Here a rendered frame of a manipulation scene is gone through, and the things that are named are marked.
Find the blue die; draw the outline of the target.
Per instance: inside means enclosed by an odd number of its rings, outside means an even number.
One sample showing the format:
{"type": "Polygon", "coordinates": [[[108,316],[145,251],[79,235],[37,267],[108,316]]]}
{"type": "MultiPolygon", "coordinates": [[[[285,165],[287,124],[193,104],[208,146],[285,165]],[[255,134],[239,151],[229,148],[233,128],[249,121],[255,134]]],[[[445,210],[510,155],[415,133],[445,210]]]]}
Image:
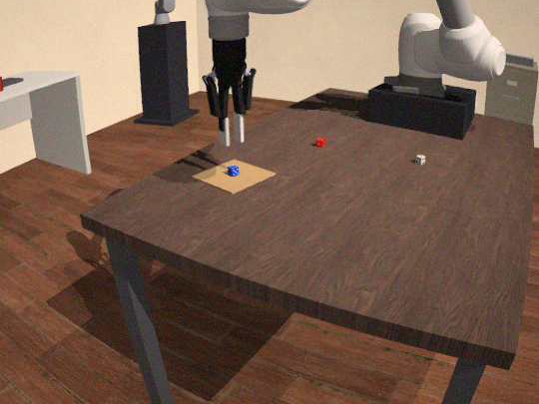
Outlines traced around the blue die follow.
{"type": "Polygon", "coordinates": [[[239,167],[235,165],[228,167],[228,175],[230,175],[231,177],[238,176],[239,174],[239,167]]]}

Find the tan square mat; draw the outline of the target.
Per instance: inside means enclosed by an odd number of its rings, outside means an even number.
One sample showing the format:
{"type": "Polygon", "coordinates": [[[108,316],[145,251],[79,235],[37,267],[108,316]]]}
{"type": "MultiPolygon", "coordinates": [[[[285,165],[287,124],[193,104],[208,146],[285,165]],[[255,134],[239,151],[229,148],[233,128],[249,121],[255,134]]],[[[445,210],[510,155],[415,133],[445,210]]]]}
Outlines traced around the tan square mat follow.
{"type": "Polygon", "coordinates": [[[192,179],[233,195],[274,175],[273,172],[232,160],[194,175],[192,179]],[[238,176],[228,175],[228,167],[232,165],[239,167],[240,174],[238,176]]]}

